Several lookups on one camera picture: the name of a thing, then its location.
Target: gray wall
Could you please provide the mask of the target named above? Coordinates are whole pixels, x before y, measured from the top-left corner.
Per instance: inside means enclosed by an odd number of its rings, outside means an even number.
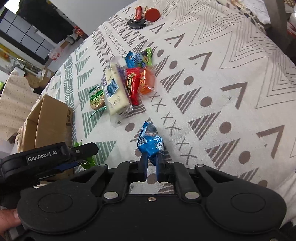
[[[87,35],[134,0],[51,0]]]

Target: red circular object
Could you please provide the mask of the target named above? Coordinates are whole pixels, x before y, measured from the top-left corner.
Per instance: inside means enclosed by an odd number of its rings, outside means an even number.
[[[160,18],[160,12],[156,8],[150,8],[145,13],[145,19],[147,21],[155,22]]]

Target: white patterned tablecloth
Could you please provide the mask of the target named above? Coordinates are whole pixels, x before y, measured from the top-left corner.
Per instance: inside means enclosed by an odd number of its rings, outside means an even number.
[[[141,30],[129,28],[138,5],[162,16]],[[109,115],[89,107],[89,91],[101,82],[114,56],[153,49],[155,92],[141,99],[117,128]],[[267,186],[286,200],[295,217],[296,68],[250,20],[215,0],[137,1],[96,29],[57,71],[43,91],[74,111],[73,141],[94,142],[95,160],[116,167],[139,160],[137,139],[152,121],[166,146],[166,160],[188,168],[203,163]],[[172,186],[148,180],[134,193],[168,193]]]

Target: human hand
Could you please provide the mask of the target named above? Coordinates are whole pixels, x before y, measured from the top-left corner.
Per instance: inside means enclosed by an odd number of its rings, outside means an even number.
[[[16,209],[0,210],[0,235],[4,237],[4,232],[10,228],[21,225]]]

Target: beige fabric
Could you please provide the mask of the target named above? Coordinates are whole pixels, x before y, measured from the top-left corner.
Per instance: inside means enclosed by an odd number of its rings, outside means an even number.
[[[0,97],[0,138],[8,140],[17,132],[38,97],[25,77],[10,75]]]

